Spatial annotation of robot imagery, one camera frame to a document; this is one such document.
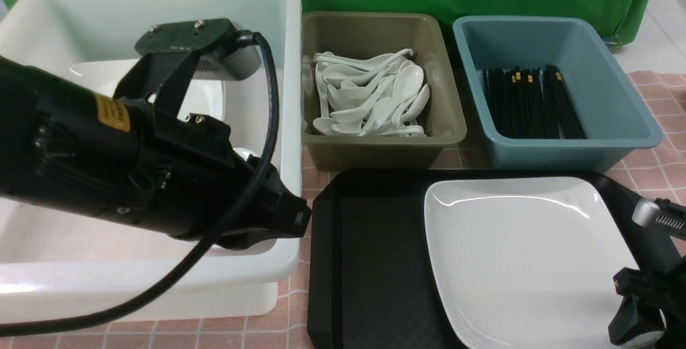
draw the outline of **chopsticks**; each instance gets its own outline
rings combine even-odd
[[[495,129],[515,139],[587,139],[559,68],[483,70]]]

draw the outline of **white ceramic spoon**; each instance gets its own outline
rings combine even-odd
[[[356,86],[352,88],[343,88],[344,82],[341,81],[341,89],[338,92],[340,92],[341,97],[344,98],[350,98],[353,100],[367,99],[370,97],[370,95],[372,95],[372,93],[374,93],[374,90],[377,88],[382,78],[385,77],[386,73],[388,73],[389,69],[390,68],[385,68],[384,70],[380,71],[365,87]]]
[[[424,107],[426,107],[428,101],[429,90],[428,88],[426,90],[422,88],[422,92],[419,92],[419,95],[417,95],[412,104],[409,105],[407,112],[404,112],[404,114],[400,116],[401,122],[409,122],[411,126],[419,125],[417,123],[417,117],[422,114],[422,110],[424,110]],[[391,121],[386,121],[379,129],[377,129],[377,132],[386,131],[392,126],[393,124]]]
[[[372,111],[369,115],[369,118],[367,119],[367,122],[364,124],[364,127],[362,127],[362,131],[360,131],[360,136],[370,136],[374,134],[375,129],[374,129],[374,122],[375,120],[380,117],[380,115],[385,112],[386,109],[386,104],[390,102],[390,97],[382,97],[380,98],[376,104],[374,104],[374,108],[372,108]]]
[[[326,87],[328,88],[329,104],[331,104],[333,109],[346,110],[355,108],[355,105],[353,105],[350,99],[344,97],[340,90],[337,90],[333,85],[327,85]]]
[[[333,136],[333,129],[331,129],[333,124],[335,124],[335,121],[330,117],[319,117],[312,122],[314,129],[319,133],[328,136]]]
[[[355,122],[362,120],[370,112],[370,110],[372,110],[372,107],[374,107],[374,104],[377,102],[377,100],[379,100],[380,95],[384,93],[384,90],[393,84],[395,77],[396,76],[389,76],[387,79],[385,79],[384,82],[382,82],[379,85],[377,90],[375,90],[374,93],[370,95],[369,99],[364,102],[364,104],[354,109],[339,110],[338,112],[333,112],[331,114],[331,118],[336,120],[336,122],[340,123]]]
[[[346,124],[331,125],[331,130],[336,136],[357,136],[362,131],[362,121],[348,122]]]
[[[351,68],[356,68],[359,70],[370,71],[376,66],[384,63],[385,60],[392,57],[393,53],[381,54],[370,58],[367,60],[358,60],[353,58],[346,58],[341,56],[335,56],[330,51],[325,51],[324,53],[314,54],[314,61],[326,61],[328,63],[340,63],[341,65],[348,65]]]
[[[319,117],[329,118],[329,100],[326,97],[326,82],[322,76],[324,68],[326,68],[326,63],[314,65],[314,83],[317,85],[319,95]]]
[[[424,136],[424,128],[421,126],[390,128],[383,132],[378,132],[375,136]]]
[[[353,88],[353,87],[357,87],[357,85],[351,83],[348,80],[341,81],[341,88]]]
[[[419,90],[419,94],[415,95],[415,97],[410,98],[409,100],[403,102],[402,104],[398,105],[397,109],[395,109],[395,112],[393,112],[393,115],[391,116],[390,121],[393,123],[393,127],[399,128],[404,122],[408,122],[409,120],[402,120],[402,114],[407,110],[409,106],[411,106],[414,101],[418,98],[426,98],[426,100],[429,100],[429,85],[424,84],[424,86]]]
[[[423,83],[424,71],[417,65],[410,65],[398,73],[393,84],[393,94],[390,102],[386,105],[384,112],[374,120],[373,128],[379,129],[390,118],[390,115],[395,112],[398,105],[417,95]]]
[[[349,80],[351,83],[357,86],[362,86],[369,82],[369,80],[371,80],[380,71],[388,68],[388,66],[394,63],[394,61],[401,60],[401,62],[398,64],[398,67],[400,67],[400,65],[402,65],[402,63],[406,60],[406,58],[402,58],[402,56],[405,54],[412,55],[414,52],[412,49],[402,49],[370,71],[357,70],[348,65],[343,65],[340,63],[333,64],[324,70],[322,76],[324,77],[324,80],[335,87],[340,87],[341,81],[343,80]]]
[[[400,73],[404,68],[407,68],[408,66],[411,66],[411,65],[414,65],[414,62],[412,62],[410,60],[405,60],[403,63],[400,64],[398,71],[396,71],[395,73],[393,71],[390,71],[390,73],[392,75],[397,75],[397,73]],[[382,97],[391,97],[392,93],[393,93],[393,90],[388,88],[388,90],[386,90],[386,92],[384,93],[384,95],[382,95]]]

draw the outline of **black tray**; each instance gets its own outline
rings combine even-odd
[[[436,290],[424,194],[442,180],[538,176],[573,176],[592,184],[641,269],[665,270],[678,262],[666,234],[632,222],[640,196],[599,173],[351,170],[336,176],[314,201],[307,332],[315,348],[466,347]],[[682,346],[683,341],[658,347]]]

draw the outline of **yellow warning label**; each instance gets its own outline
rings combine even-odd
[[[122,102],[98,93],[93,94],[95,95],[95,102],[98,103],[98,120],[102,124],[124,132],[131,131],[128,110]]]

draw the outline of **white square plate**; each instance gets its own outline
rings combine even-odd
[[[637,268],[598,191],[571,177],[441,181],[424,221],[448,319],[471,349],[605,349]]]

